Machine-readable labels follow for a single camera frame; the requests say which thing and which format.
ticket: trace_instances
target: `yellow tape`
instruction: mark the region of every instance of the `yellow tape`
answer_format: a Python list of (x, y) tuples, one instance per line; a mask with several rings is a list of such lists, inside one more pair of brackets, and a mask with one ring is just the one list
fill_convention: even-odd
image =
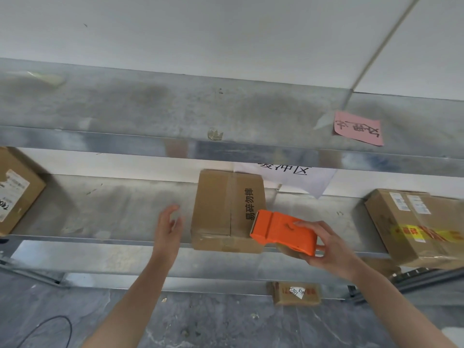
[(452, 243), (464, 242), (463, 235), (458, 231), (432, 229), (416, 225), (393, 226), (391, 232), (396, 240), (402, 240), (406, 237), (421, 243), (425, 243), (430, 239)]

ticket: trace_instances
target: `marble floor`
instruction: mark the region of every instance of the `marble floor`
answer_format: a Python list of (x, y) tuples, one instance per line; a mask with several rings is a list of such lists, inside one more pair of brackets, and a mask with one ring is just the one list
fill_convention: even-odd
[[(40, 322), (64, 315), (69, 347), (82, 345), (124, 290), (60, 289), (0, 273), (0, 347), (16, 348)], [(420, 306), (440, 329), (464, 326), (464, 307)], [(41, 326), (22, 348), (65, 348), (69, 326)], [(139, 347), (395, 347), (368, 306), (328, 301), (274, 307), (269, 297), (163, 293)]]

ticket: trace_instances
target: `person's right arm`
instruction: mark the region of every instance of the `person's right arm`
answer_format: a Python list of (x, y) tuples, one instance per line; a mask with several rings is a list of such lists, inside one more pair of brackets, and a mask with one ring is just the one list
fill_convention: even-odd
[(295, 222), (313, 229), (325, 245), (322, 257), (301, 255), (309, 265), (351, 281), (401, 348), (457, 348), (383, 275), (366, 265), (323, 221)]

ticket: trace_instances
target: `pink sticky note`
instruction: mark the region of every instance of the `pink sticky note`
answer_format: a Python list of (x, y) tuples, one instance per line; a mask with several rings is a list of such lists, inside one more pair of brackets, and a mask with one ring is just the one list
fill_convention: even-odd
[(380, 121), (369, 120), (346, 111), (335, 111), (333, 128), (336, 133), (344, 137), (369, 144), (383, 145)]

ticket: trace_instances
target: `orange tape dispenser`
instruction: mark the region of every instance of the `orange tape dispenser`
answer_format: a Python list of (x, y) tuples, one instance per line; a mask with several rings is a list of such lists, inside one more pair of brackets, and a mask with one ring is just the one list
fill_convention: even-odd
[(294, 251), (314, 256), (317, 234), (309, 228), (294, 225), (295, 221), (302, 220), (280, 212), (259, 210), (250, 237), (262, 245), (279, 243)]

